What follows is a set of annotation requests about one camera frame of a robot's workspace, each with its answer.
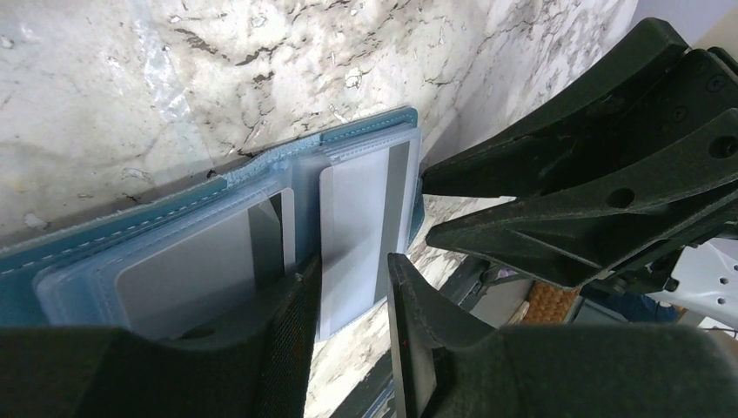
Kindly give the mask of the silver magnetic stripe card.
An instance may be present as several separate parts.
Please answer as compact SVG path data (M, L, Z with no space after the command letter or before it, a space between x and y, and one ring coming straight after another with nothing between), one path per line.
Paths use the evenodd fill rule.
M295 263L294 193L230 200L193 232L181 231L116 277L129 328L176 337L246 302Z

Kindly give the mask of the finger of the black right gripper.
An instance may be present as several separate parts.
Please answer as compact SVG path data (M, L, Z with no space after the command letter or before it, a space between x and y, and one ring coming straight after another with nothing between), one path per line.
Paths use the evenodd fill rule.
M583 185L434 226L429 246L573 288L648 263L735 219L737 112Z
M593 67L484 142L428 167L430 195L545 195L640 161L737 105L737 61L641 20Z

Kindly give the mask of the blue leather card holder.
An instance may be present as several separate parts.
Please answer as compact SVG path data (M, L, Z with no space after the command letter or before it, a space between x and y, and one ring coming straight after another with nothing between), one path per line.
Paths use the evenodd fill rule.
M1 323L130 330L116 277L135 257L171 243L181 231L193 232L230 200L269 197L284 188L294 193L293 268L314 255L321 258L319 174L328 165L326 147L402 124L419 128L417 111L404 107L293 140L188 190L4 249ZM415 190L410 240L422 220L415 210L418 199Z

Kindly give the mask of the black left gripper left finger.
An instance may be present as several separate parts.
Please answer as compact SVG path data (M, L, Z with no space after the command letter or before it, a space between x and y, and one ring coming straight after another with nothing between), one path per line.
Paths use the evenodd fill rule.
M322 285L312 256L176 340L118 327L1 332L4 417L300 417Z

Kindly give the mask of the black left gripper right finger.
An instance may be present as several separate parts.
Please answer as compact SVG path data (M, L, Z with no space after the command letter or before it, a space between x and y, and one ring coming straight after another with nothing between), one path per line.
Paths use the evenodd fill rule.
M387 257L399 417L734 417L737 365L678 325L494 328Z

